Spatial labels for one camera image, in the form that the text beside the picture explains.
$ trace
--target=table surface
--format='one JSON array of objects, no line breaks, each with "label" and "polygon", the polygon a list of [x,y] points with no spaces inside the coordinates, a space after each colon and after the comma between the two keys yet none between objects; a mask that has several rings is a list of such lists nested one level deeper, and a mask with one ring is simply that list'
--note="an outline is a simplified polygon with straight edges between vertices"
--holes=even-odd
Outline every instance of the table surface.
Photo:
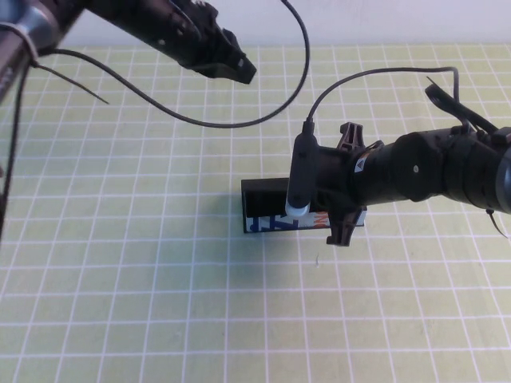
[{"label": "table surface", "polygon": [[[282,104],[303,69],[299,46],[247,49],[249,86],[140,46],[78,49],[169,108],[224,122]],[[1,383],[511,380],[511,248],[483,211],[442,197],[370,207],[351,247],[334,248],[325,230],[244,235],[240,203],[242,179],[288,175],[313,100],[362,69],[455,65],[462,102],[509,125],[509,45],[315,47],[298,100],[241,130],[176,122],[91,65],[45,61],[110,105],[31,74],[0,253]],[[319,109],[320,143],[347,121],[367,144],[452,126],[428,84],[346,84]],[[3,156],[10,120],[8,102]],[[497,221],[507,233],[511,219]]]}]

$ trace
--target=black cable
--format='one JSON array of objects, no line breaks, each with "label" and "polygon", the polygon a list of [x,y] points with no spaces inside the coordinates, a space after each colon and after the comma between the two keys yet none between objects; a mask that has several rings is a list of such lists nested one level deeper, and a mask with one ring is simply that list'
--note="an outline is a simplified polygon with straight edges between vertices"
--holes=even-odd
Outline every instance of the black cable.
[{"label": "black cable", "polygon": [[486,210],[486,214],[489,215],[489,218],[491,219],[492,221],[492,224],[493,224],[493,227],[495,227],[497,229],[497,231],[506,239],[509,239],[502,231],[501,229],[498,227],[497,225],[497,222],[495,221],[495,218],[493,217],[493,214],[495,213],[494,210],[491,210],[491,209],[487,209]]},{"label": "black cable", "polygon": [[270,113],[270,114],[268,114],[268,115],[266,115],[264,117],[260,117],[257,120],[252,120],[252,121],[247,121],[247,122],[240,122],[240,123],[235,123],[235,124],[217,124],[217,123],[212,123],[212,122],[203,122],[203,121],[195,120],[195,119],[183,116],[183,115],[181,115],[179,113],[176,113],[176,112],[168,109],[167,107],[163,106],[158,101],[154,100],[153,98],[151,98],[150,96],[148,96],[147,94],[145,94],[144,92],[139,90],[135,85],[133,85],[129,81],[125,80],[120,74],[116,73],[113,69],[110,69],[108,66],[102,64],[101,62],[99,62],[95,58],[92,58],[92,57],[89,57],[89,56],[87,56],[87,55],[85,55],[83,53],[74,52],[74,51],[68,50],[68,49],[52,49],[52,50],[46,52],[44,55],[48,56],[50,54],[61,54],[61,55],[66,55],[66,56],[80,58],[80,59],[82,59],[84,61],[87,61],[88,63],[90,63],[92,65],[95,65],[96,67],[98,67],[98,68],[104,70],[105,72],[107,72],[110,76],[112,76],[113,78],[118,80],[125,87],[130,89],[137,96],[141,97],[142,99],[147,101],[152,106],[154,106],[154,107],[158,108],[160,111],[162,111],[164,113],[167,113],[168,115],[176,118],[177,120],[181,120],[183,122],[187,122],[187,123],[193,124],[193,125],[204,126],[205,128],[222,128],[222,129],[246,128],[248,126],[253,126],[253,125],[261,124],[261,123],[263,123],[265,121],[270,120],[271,118],[275,117],[276,115],[280,114],[299,95],[299,93],[301,92],[301,90],[302,90],[302,88],[303,88],[303,86],[305,84],[305,81],[307,80],[307,75],[308,75],[308,72],[309,72],[309,66],[310,66],[310,63],[311,63],[311,46],[310,46],[310,42],[309,42],[309,36],[308,36],[308,33],[307,33],[307,28],[303,24],[302,18],[299,16],[298,12],[296,12],[295,8],[287,0],[280,0],[280,1],[291,11],[293,16],[295,16],[296,21],[299,23],[300,29],[302,30],[303,42],[304,42],[304,45],[305,45],[305,66],[303,67],[303,74],[302,74],[302,77],[300,79],[300,82],[299,82],[296,90],[289,97],[289,99],[284,104],[282,104],[282,106],[277,108],[274,112],[272,112],[272,113]]},{"label": "black cable", "polygon": [[93,97],[96,97],[99,101],[102,101],[104,102],[105,104],[107,105],[110,105],[110,103],[105,100],[104,98],[98,96],[96,93],[94,93],[92,90],[88,89],[85,85],[82,85],[80,84],[79,82],[73,80],[72,78],[69,78],[67,76],[65,76],[64,74],[62,73],[59,73],[57,72],[56,70],[53,70],[51,68],[48,68],[47,66],[44,66],[44,65],[41,65],[39,64],[38,62],[32,62],[32,66],[35,68],[35,69],[41,69],[41,70],[45,70],[46,72],[48,73],[51,73],[57,77],[60,77],[62,80],[64,81],[68,81],[70,84],[73,84],[75,86],[77,86],[78,88],[82,89],[82,90],[85,90],[88,94],[90,94],[91,96]]},{"label": "black cable", "polygon": [[316,102],[312,105],[311,111],[309,112],[309,116],[307,117],[307,121],[312,122],[314,114],[319,107],[319,104],[324,100],[326,96],[328,96],[334,89],[339,86],[346,84],[348,81],[354,80],[355,78],[370,76],[371,74],[377,73],[395,73],[395,72],[413,72],[413,73],[442,73],[442,72],[453,72],[454,75],[454,100],[459,102],[460,100],[460,76],[458,69],[452,66],[446,66],[442,68],[413,68],[413,67],[398,67],[398,68],[380,68],[380,69],[372,69],[367,70],[365,72],[356,73],[349,77],[343,78],[342,80],[334,83],[330,88],[325,90],[318,97]]},{"label": "black cable", "polygon": [[22,115],[22,98],[23,91],[25,90],[26,79],[29,75],[31,63],[28,62],[26,66],[22,70],[22,75],[18,85],[18,92],[16,94],[16,100],[14,102],[14,118],[13,118],[13,128],[11,132],[10,138],[10,150],[9,150],[9,159],[7,163],[6,170],[6,181],[3,187],[3,194],[0,197],[0,238],[2,237],[2,229],[3,224],[6,217],[7,210],[7,201],[9,199],[10,193],[10,182],[12,180],[13,169],[14,169],[14,160],[16,158],[16,146],[18,143],[18,131],[19,131],[19,121],[21,120]]}]

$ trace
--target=white cable tie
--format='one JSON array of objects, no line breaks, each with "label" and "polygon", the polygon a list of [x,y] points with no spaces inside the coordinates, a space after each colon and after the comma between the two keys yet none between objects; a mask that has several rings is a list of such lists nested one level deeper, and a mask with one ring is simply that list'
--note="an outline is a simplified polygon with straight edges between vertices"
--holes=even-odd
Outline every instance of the white cable tie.
[{"label": "white cable tie", "polygon": [[36,48],[34,41],[30,37],[30,35],[20,26],[13,24],[11,22],[0,22],[0,28],[4,27],[6,30],[10,30],[11,32],[15,32],[23,41],[28,45],[30,56],[32,60],[38,62],[38,49]]}]

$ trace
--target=warning label sticker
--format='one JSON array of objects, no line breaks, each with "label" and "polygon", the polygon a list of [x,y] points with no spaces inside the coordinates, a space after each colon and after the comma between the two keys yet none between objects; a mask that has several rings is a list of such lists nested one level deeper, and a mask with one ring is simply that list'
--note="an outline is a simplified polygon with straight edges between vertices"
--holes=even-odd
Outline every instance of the warning label sticker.
[{"label": "warning label sticker", "polygon": [[355,173],[363,172],[368,156],[369,156],[369,153],[364,154],[357,160],[357,164],[355,165]]}]

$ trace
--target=printed label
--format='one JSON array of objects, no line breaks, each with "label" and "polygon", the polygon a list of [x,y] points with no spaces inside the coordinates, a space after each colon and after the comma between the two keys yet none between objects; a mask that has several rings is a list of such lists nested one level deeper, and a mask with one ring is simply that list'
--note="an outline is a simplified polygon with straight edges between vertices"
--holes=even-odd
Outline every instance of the printed label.
[{"label": "printed label", "polygon": [[[366,212],[362,212],[357,226],[364,224]],[[247,231],[260,233],[267,231],[294,231],[304,229],[329,229],[328,213],[309,213],[300,219],[292,219],[287,215],[273,215],[268,217],[246,218]]]}]

